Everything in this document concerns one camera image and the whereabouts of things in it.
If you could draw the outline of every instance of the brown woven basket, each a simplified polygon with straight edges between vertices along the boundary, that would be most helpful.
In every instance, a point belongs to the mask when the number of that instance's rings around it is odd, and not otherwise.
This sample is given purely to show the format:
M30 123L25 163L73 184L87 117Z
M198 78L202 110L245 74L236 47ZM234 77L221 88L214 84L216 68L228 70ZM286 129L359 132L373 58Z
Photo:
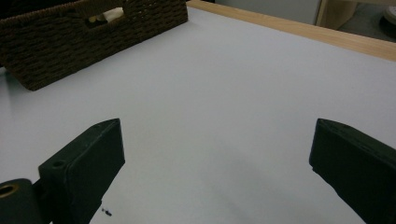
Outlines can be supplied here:
M124 16L90 27L89 17L114 7ZM14 0L0 8L0 64L31 91L188 19L185 0Z

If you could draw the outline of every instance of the wall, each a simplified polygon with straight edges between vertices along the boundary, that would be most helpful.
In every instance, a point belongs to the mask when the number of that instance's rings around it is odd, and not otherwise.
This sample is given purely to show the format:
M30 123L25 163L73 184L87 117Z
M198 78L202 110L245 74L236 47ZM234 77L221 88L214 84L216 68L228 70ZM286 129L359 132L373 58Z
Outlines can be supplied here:
M216 3L292 21L315 24L320 0L216 0Z

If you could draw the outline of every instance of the white table surface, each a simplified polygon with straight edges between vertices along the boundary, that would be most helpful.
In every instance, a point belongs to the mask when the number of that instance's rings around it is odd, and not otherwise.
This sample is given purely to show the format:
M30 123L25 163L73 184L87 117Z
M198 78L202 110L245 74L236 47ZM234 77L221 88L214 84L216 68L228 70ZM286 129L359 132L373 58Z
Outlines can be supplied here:
M0 72L0 182L120 118L92 223L363 221L308 157L317 118L396 147L396 64L189 8L190 21L42 90Z

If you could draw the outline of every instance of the black plastic part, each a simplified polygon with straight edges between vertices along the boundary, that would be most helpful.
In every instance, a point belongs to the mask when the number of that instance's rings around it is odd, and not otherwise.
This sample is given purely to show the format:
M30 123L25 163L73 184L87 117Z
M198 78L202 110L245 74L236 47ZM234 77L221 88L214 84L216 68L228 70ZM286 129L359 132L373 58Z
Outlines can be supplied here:
M50 192L44 189L40 179L33 184L33 190L35 191L43 223L51 223L53 220L53 201Z
M120 120L91 126L38 168L54 224L88 224L125 163Z
M30 180L15 179L0 184L0 223L44 223Z
M309 163L366 223L396 223L395 149L345 124L318 119Z

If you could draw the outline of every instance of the wooden table edge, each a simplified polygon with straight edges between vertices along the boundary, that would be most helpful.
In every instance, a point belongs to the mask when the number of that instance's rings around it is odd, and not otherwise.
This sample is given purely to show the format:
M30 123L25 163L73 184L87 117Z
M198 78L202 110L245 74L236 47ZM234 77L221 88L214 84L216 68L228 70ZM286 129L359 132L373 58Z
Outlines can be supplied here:
M373 39L362 35L353 35L326 29L297 21L289 21L260 13L250 12L234 7L226 7L200 0L187 2L188 7L201 9L221 16L247 21L278 31L307 37L320 42L328 43L344 49L352 49L360 53L369 54L378 58L396 61L396 43Z

